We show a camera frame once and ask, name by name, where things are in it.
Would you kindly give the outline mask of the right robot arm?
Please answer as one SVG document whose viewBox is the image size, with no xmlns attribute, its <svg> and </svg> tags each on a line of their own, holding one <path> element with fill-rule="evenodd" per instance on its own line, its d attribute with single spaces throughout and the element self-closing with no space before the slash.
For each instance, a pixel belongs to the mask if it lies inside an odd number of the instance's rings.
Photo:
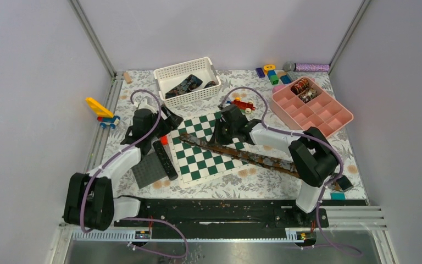
<svg viewBox="0 0 422 264">
<path fill-rule="evenodd" d="M 286 152 L 293 160 L 302 181 L 296 198 L 293 219 L 306 227 L 315 219 L 325 185 L 336 168 L 343 170 L 341 156 L 316 127 L 305 131 L 288 131 L 267 126 L 262 120 L 248 120 L 234 104 L 219 106 L 212 143 L 228 145 L 234 139 L 250 145 L 269 146 Z"/>
</svg>

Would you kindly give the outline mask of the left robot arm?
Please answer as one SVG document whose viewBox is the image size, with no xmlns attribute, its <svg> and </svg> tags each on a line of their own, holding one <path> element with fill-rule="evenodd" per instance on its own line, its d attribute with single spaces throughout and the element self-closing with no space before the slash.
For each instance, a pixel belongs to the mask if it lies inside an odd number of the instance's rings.
<svg viewBox="0 0 422 264">
<path fill-rule="evenodd" d="M 147 100 L 135 104 L 132 124 L 127 128 L 120 149 L 102 164 L 86 173 L 74 173 L 68 186 L 63 220 L 68 224 L 106 230 L 113 222 L 128 218 L 135 226 L 148 221 L 147 209 L 137 198 L 116 198 L 113 186 L 129 169 L 149 153 L 153 140 L 177 129 L 183 117 L 165 105 L 152 107 Z"/>
</svg>

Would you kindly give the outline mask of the brown floral tie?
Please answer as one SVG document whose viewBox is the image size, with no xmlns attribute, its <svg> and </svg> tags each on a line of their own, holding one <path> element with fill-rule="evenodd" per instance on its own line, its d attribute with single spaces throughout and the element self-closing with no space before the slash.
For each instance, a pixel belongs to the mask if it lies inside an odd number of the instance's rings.
<svg viewBox="0 0 422 264">
<path fill-rule="evenodd" d="M 292 157 L 291 162 L 214 144 L 187 133 L 180 135 L 179 139 L 192 146 L 229 156 L 234 160 L 290 174 L 313 187 L 320 187 L 322 182 L 332 176 L 336 167 L 341 164 L 334 152 L 323 145 L 323 141 L 317 142 L 304 137 L 291 142 L 287 148 Z"/>
</svg>

